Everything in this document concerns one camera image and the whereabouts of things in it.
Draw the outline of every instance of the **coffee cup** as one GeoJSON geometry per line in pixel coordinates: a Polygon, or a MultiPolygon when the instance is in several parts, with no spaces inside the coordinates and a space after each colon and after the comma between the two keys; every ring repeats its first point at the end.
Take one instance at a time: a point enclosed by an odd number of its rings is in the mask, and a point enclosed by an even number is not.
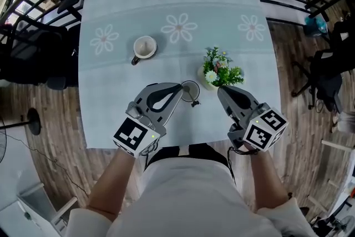
{"type": "Polygon", "coordinates": [[[152,37],[143,36],[135,40],[133,44],[134,58],[132,65],[136,65],[141,59],[148,59],[156,52],[156,41],[152,37]]]}

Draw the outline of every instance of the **mug handle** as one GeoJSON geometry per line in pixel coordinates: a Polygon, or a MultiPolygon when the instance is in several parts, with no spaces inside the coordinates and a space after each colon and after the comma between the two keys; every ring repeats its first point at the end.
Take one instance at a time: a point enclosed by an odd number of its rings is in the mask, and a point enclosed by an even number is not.
{"type": "Polygon", "coordinates": [[[137,56],[134,56],[134,58],[133,58],[132,61],[131,61],[131,64],[132,64],[132,65],[136,65],[139,61],[140,61],[140,58],[137,57],[137,56]]]}

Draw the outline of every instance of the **shirt sleeve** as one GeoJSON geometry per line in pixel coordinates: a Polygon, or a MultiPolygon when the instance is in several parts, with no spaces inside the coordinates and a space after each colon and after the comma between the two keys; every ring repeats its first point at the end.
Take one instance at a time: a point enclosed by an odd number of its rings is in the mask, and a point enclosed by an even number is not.
{"type": "Polygon", "coordinates": [[[295,198],[274,209],[261,208],[257,214],[270,220],[283,236],[317,236],[303,216],[295,198]]]}
{"type": "Polygon", "coordinates": [[[111,225],[109,219],[92,210],[73,209],[65,237],[105,237],[111,225]]]}

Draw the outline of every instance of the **wooden floor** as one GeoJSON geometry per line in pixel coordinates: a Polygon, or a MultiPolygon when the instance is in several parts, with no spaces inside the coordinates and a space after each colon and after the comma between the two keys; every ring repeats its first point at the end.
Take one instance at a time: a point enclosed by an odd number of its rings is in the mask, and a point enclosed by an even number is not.
{"type": "MultiPolygon", "coordinates": [[[[301,206],[311,208],[307,218],[321,211],[307,200],[311,194],[322,205],[329,207],[333,202],[336,189],[327,184],[328,179],[339,182],[347,165],[347,154],[341,150],[321,145],[321,139],[341,145],[355,145],[355,135],[330,134],[332,114],[325,109],[320,113],[307,109],[310,94],[305,92],[292,98],[293,89],[305,83],[301,73],[291,66],[293,60],[305,63],[308,56],[316,50],[328,48],[319,38],[306,38],[301,27],[269,22],[273,45],[277,58],[280,80],[282,112],[290,121],[282,143],[273,148],[273,157],[278,173],[288,191],[293,192],[301,206]]],[[[78,89],[68,88],[63,92],[49,90],[44,86],[34,87],[12,84],[0,89],[3,117],[16,119],[25,115],[28,108],[38,110],[42,121],[42,132],[34,137],[26,129],[28,143],[68,169],[74,182],[81,185],[87,193],[100,177],[109,163],[113,150],[86,149],[78,89]]],[[[355,98],[354,75],[344,74],[341,100],[345,110],[353,110],[355,98]]],[[[213,146],[226,154],[230,142],[214,143],[213,146]]],[[[84,206],[85,194],[73,185],[65,171],[48,161],[37,152],[32,158],[38,175],[54,206],[60,208],[71,197],[77,196],[79,205],[84,206]]],[[[237,187],[242,196],[253,207],[253,180],[248,157],[232,154],[237,187]]],[[[139,197],[139,177],[144,160],[138,160],[133,170],[124,206],[139,197]]]]}

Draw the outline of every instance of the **black pants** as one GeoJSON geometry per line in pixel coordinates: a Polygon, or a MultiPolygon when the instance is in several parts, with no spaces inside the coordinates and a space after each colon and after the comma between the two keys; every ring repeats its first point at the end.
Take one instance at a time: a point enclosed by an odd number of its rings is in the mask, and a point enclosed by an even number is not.
{"type": "Polygon", "coordinates": [[[174,157],[188,157],[188,158],[212,160],[212,161],[220,162],[223,165],[226,165],[226,167],[228,167],[227,159],[222,154],[218,153],[215,149],[207,145],[206,143],[189,145],[189,153],[190,153],[189,155],[179,156],[179,151],[180,148],[178,146],[164,147],[160,149],[152,157],[147,167],[153,162],[166,159],[166,158],[174,158],[174,157]]]}

